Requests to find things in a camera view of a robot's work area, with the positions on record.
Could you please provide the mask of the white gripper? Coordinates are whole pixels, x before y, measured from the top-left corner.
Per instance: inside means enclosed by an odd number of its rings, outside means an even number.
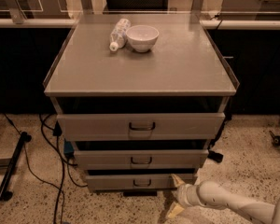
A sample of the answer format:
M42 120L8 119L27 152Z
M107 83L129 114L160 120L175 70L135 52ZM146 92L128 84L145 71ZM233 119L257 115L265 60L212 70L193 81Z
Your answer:
M185 184L183 179L176 174L171 174L171 177L174 180L175 187L177 188L176 198L178 203L173 202L170 205L165 216L167 219L172 219L178 216L187 207L197 206L200 204L196 185Z

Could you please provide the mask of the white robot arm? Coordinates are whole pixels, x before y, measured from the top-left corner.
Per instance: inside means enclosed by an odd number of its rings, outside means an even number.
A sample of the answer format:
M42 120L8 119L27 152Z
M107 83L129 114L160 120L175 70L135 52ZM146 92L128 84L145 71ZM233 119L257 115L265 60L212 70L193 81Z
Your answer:
M280 224L280 198L276 205L259 202L246 196L231 193L213 181L199 185L186 184L181 177L172 174L176 187L176 200L166 214L174 218L186 208L200 206L212 209L232 210L252 224Z

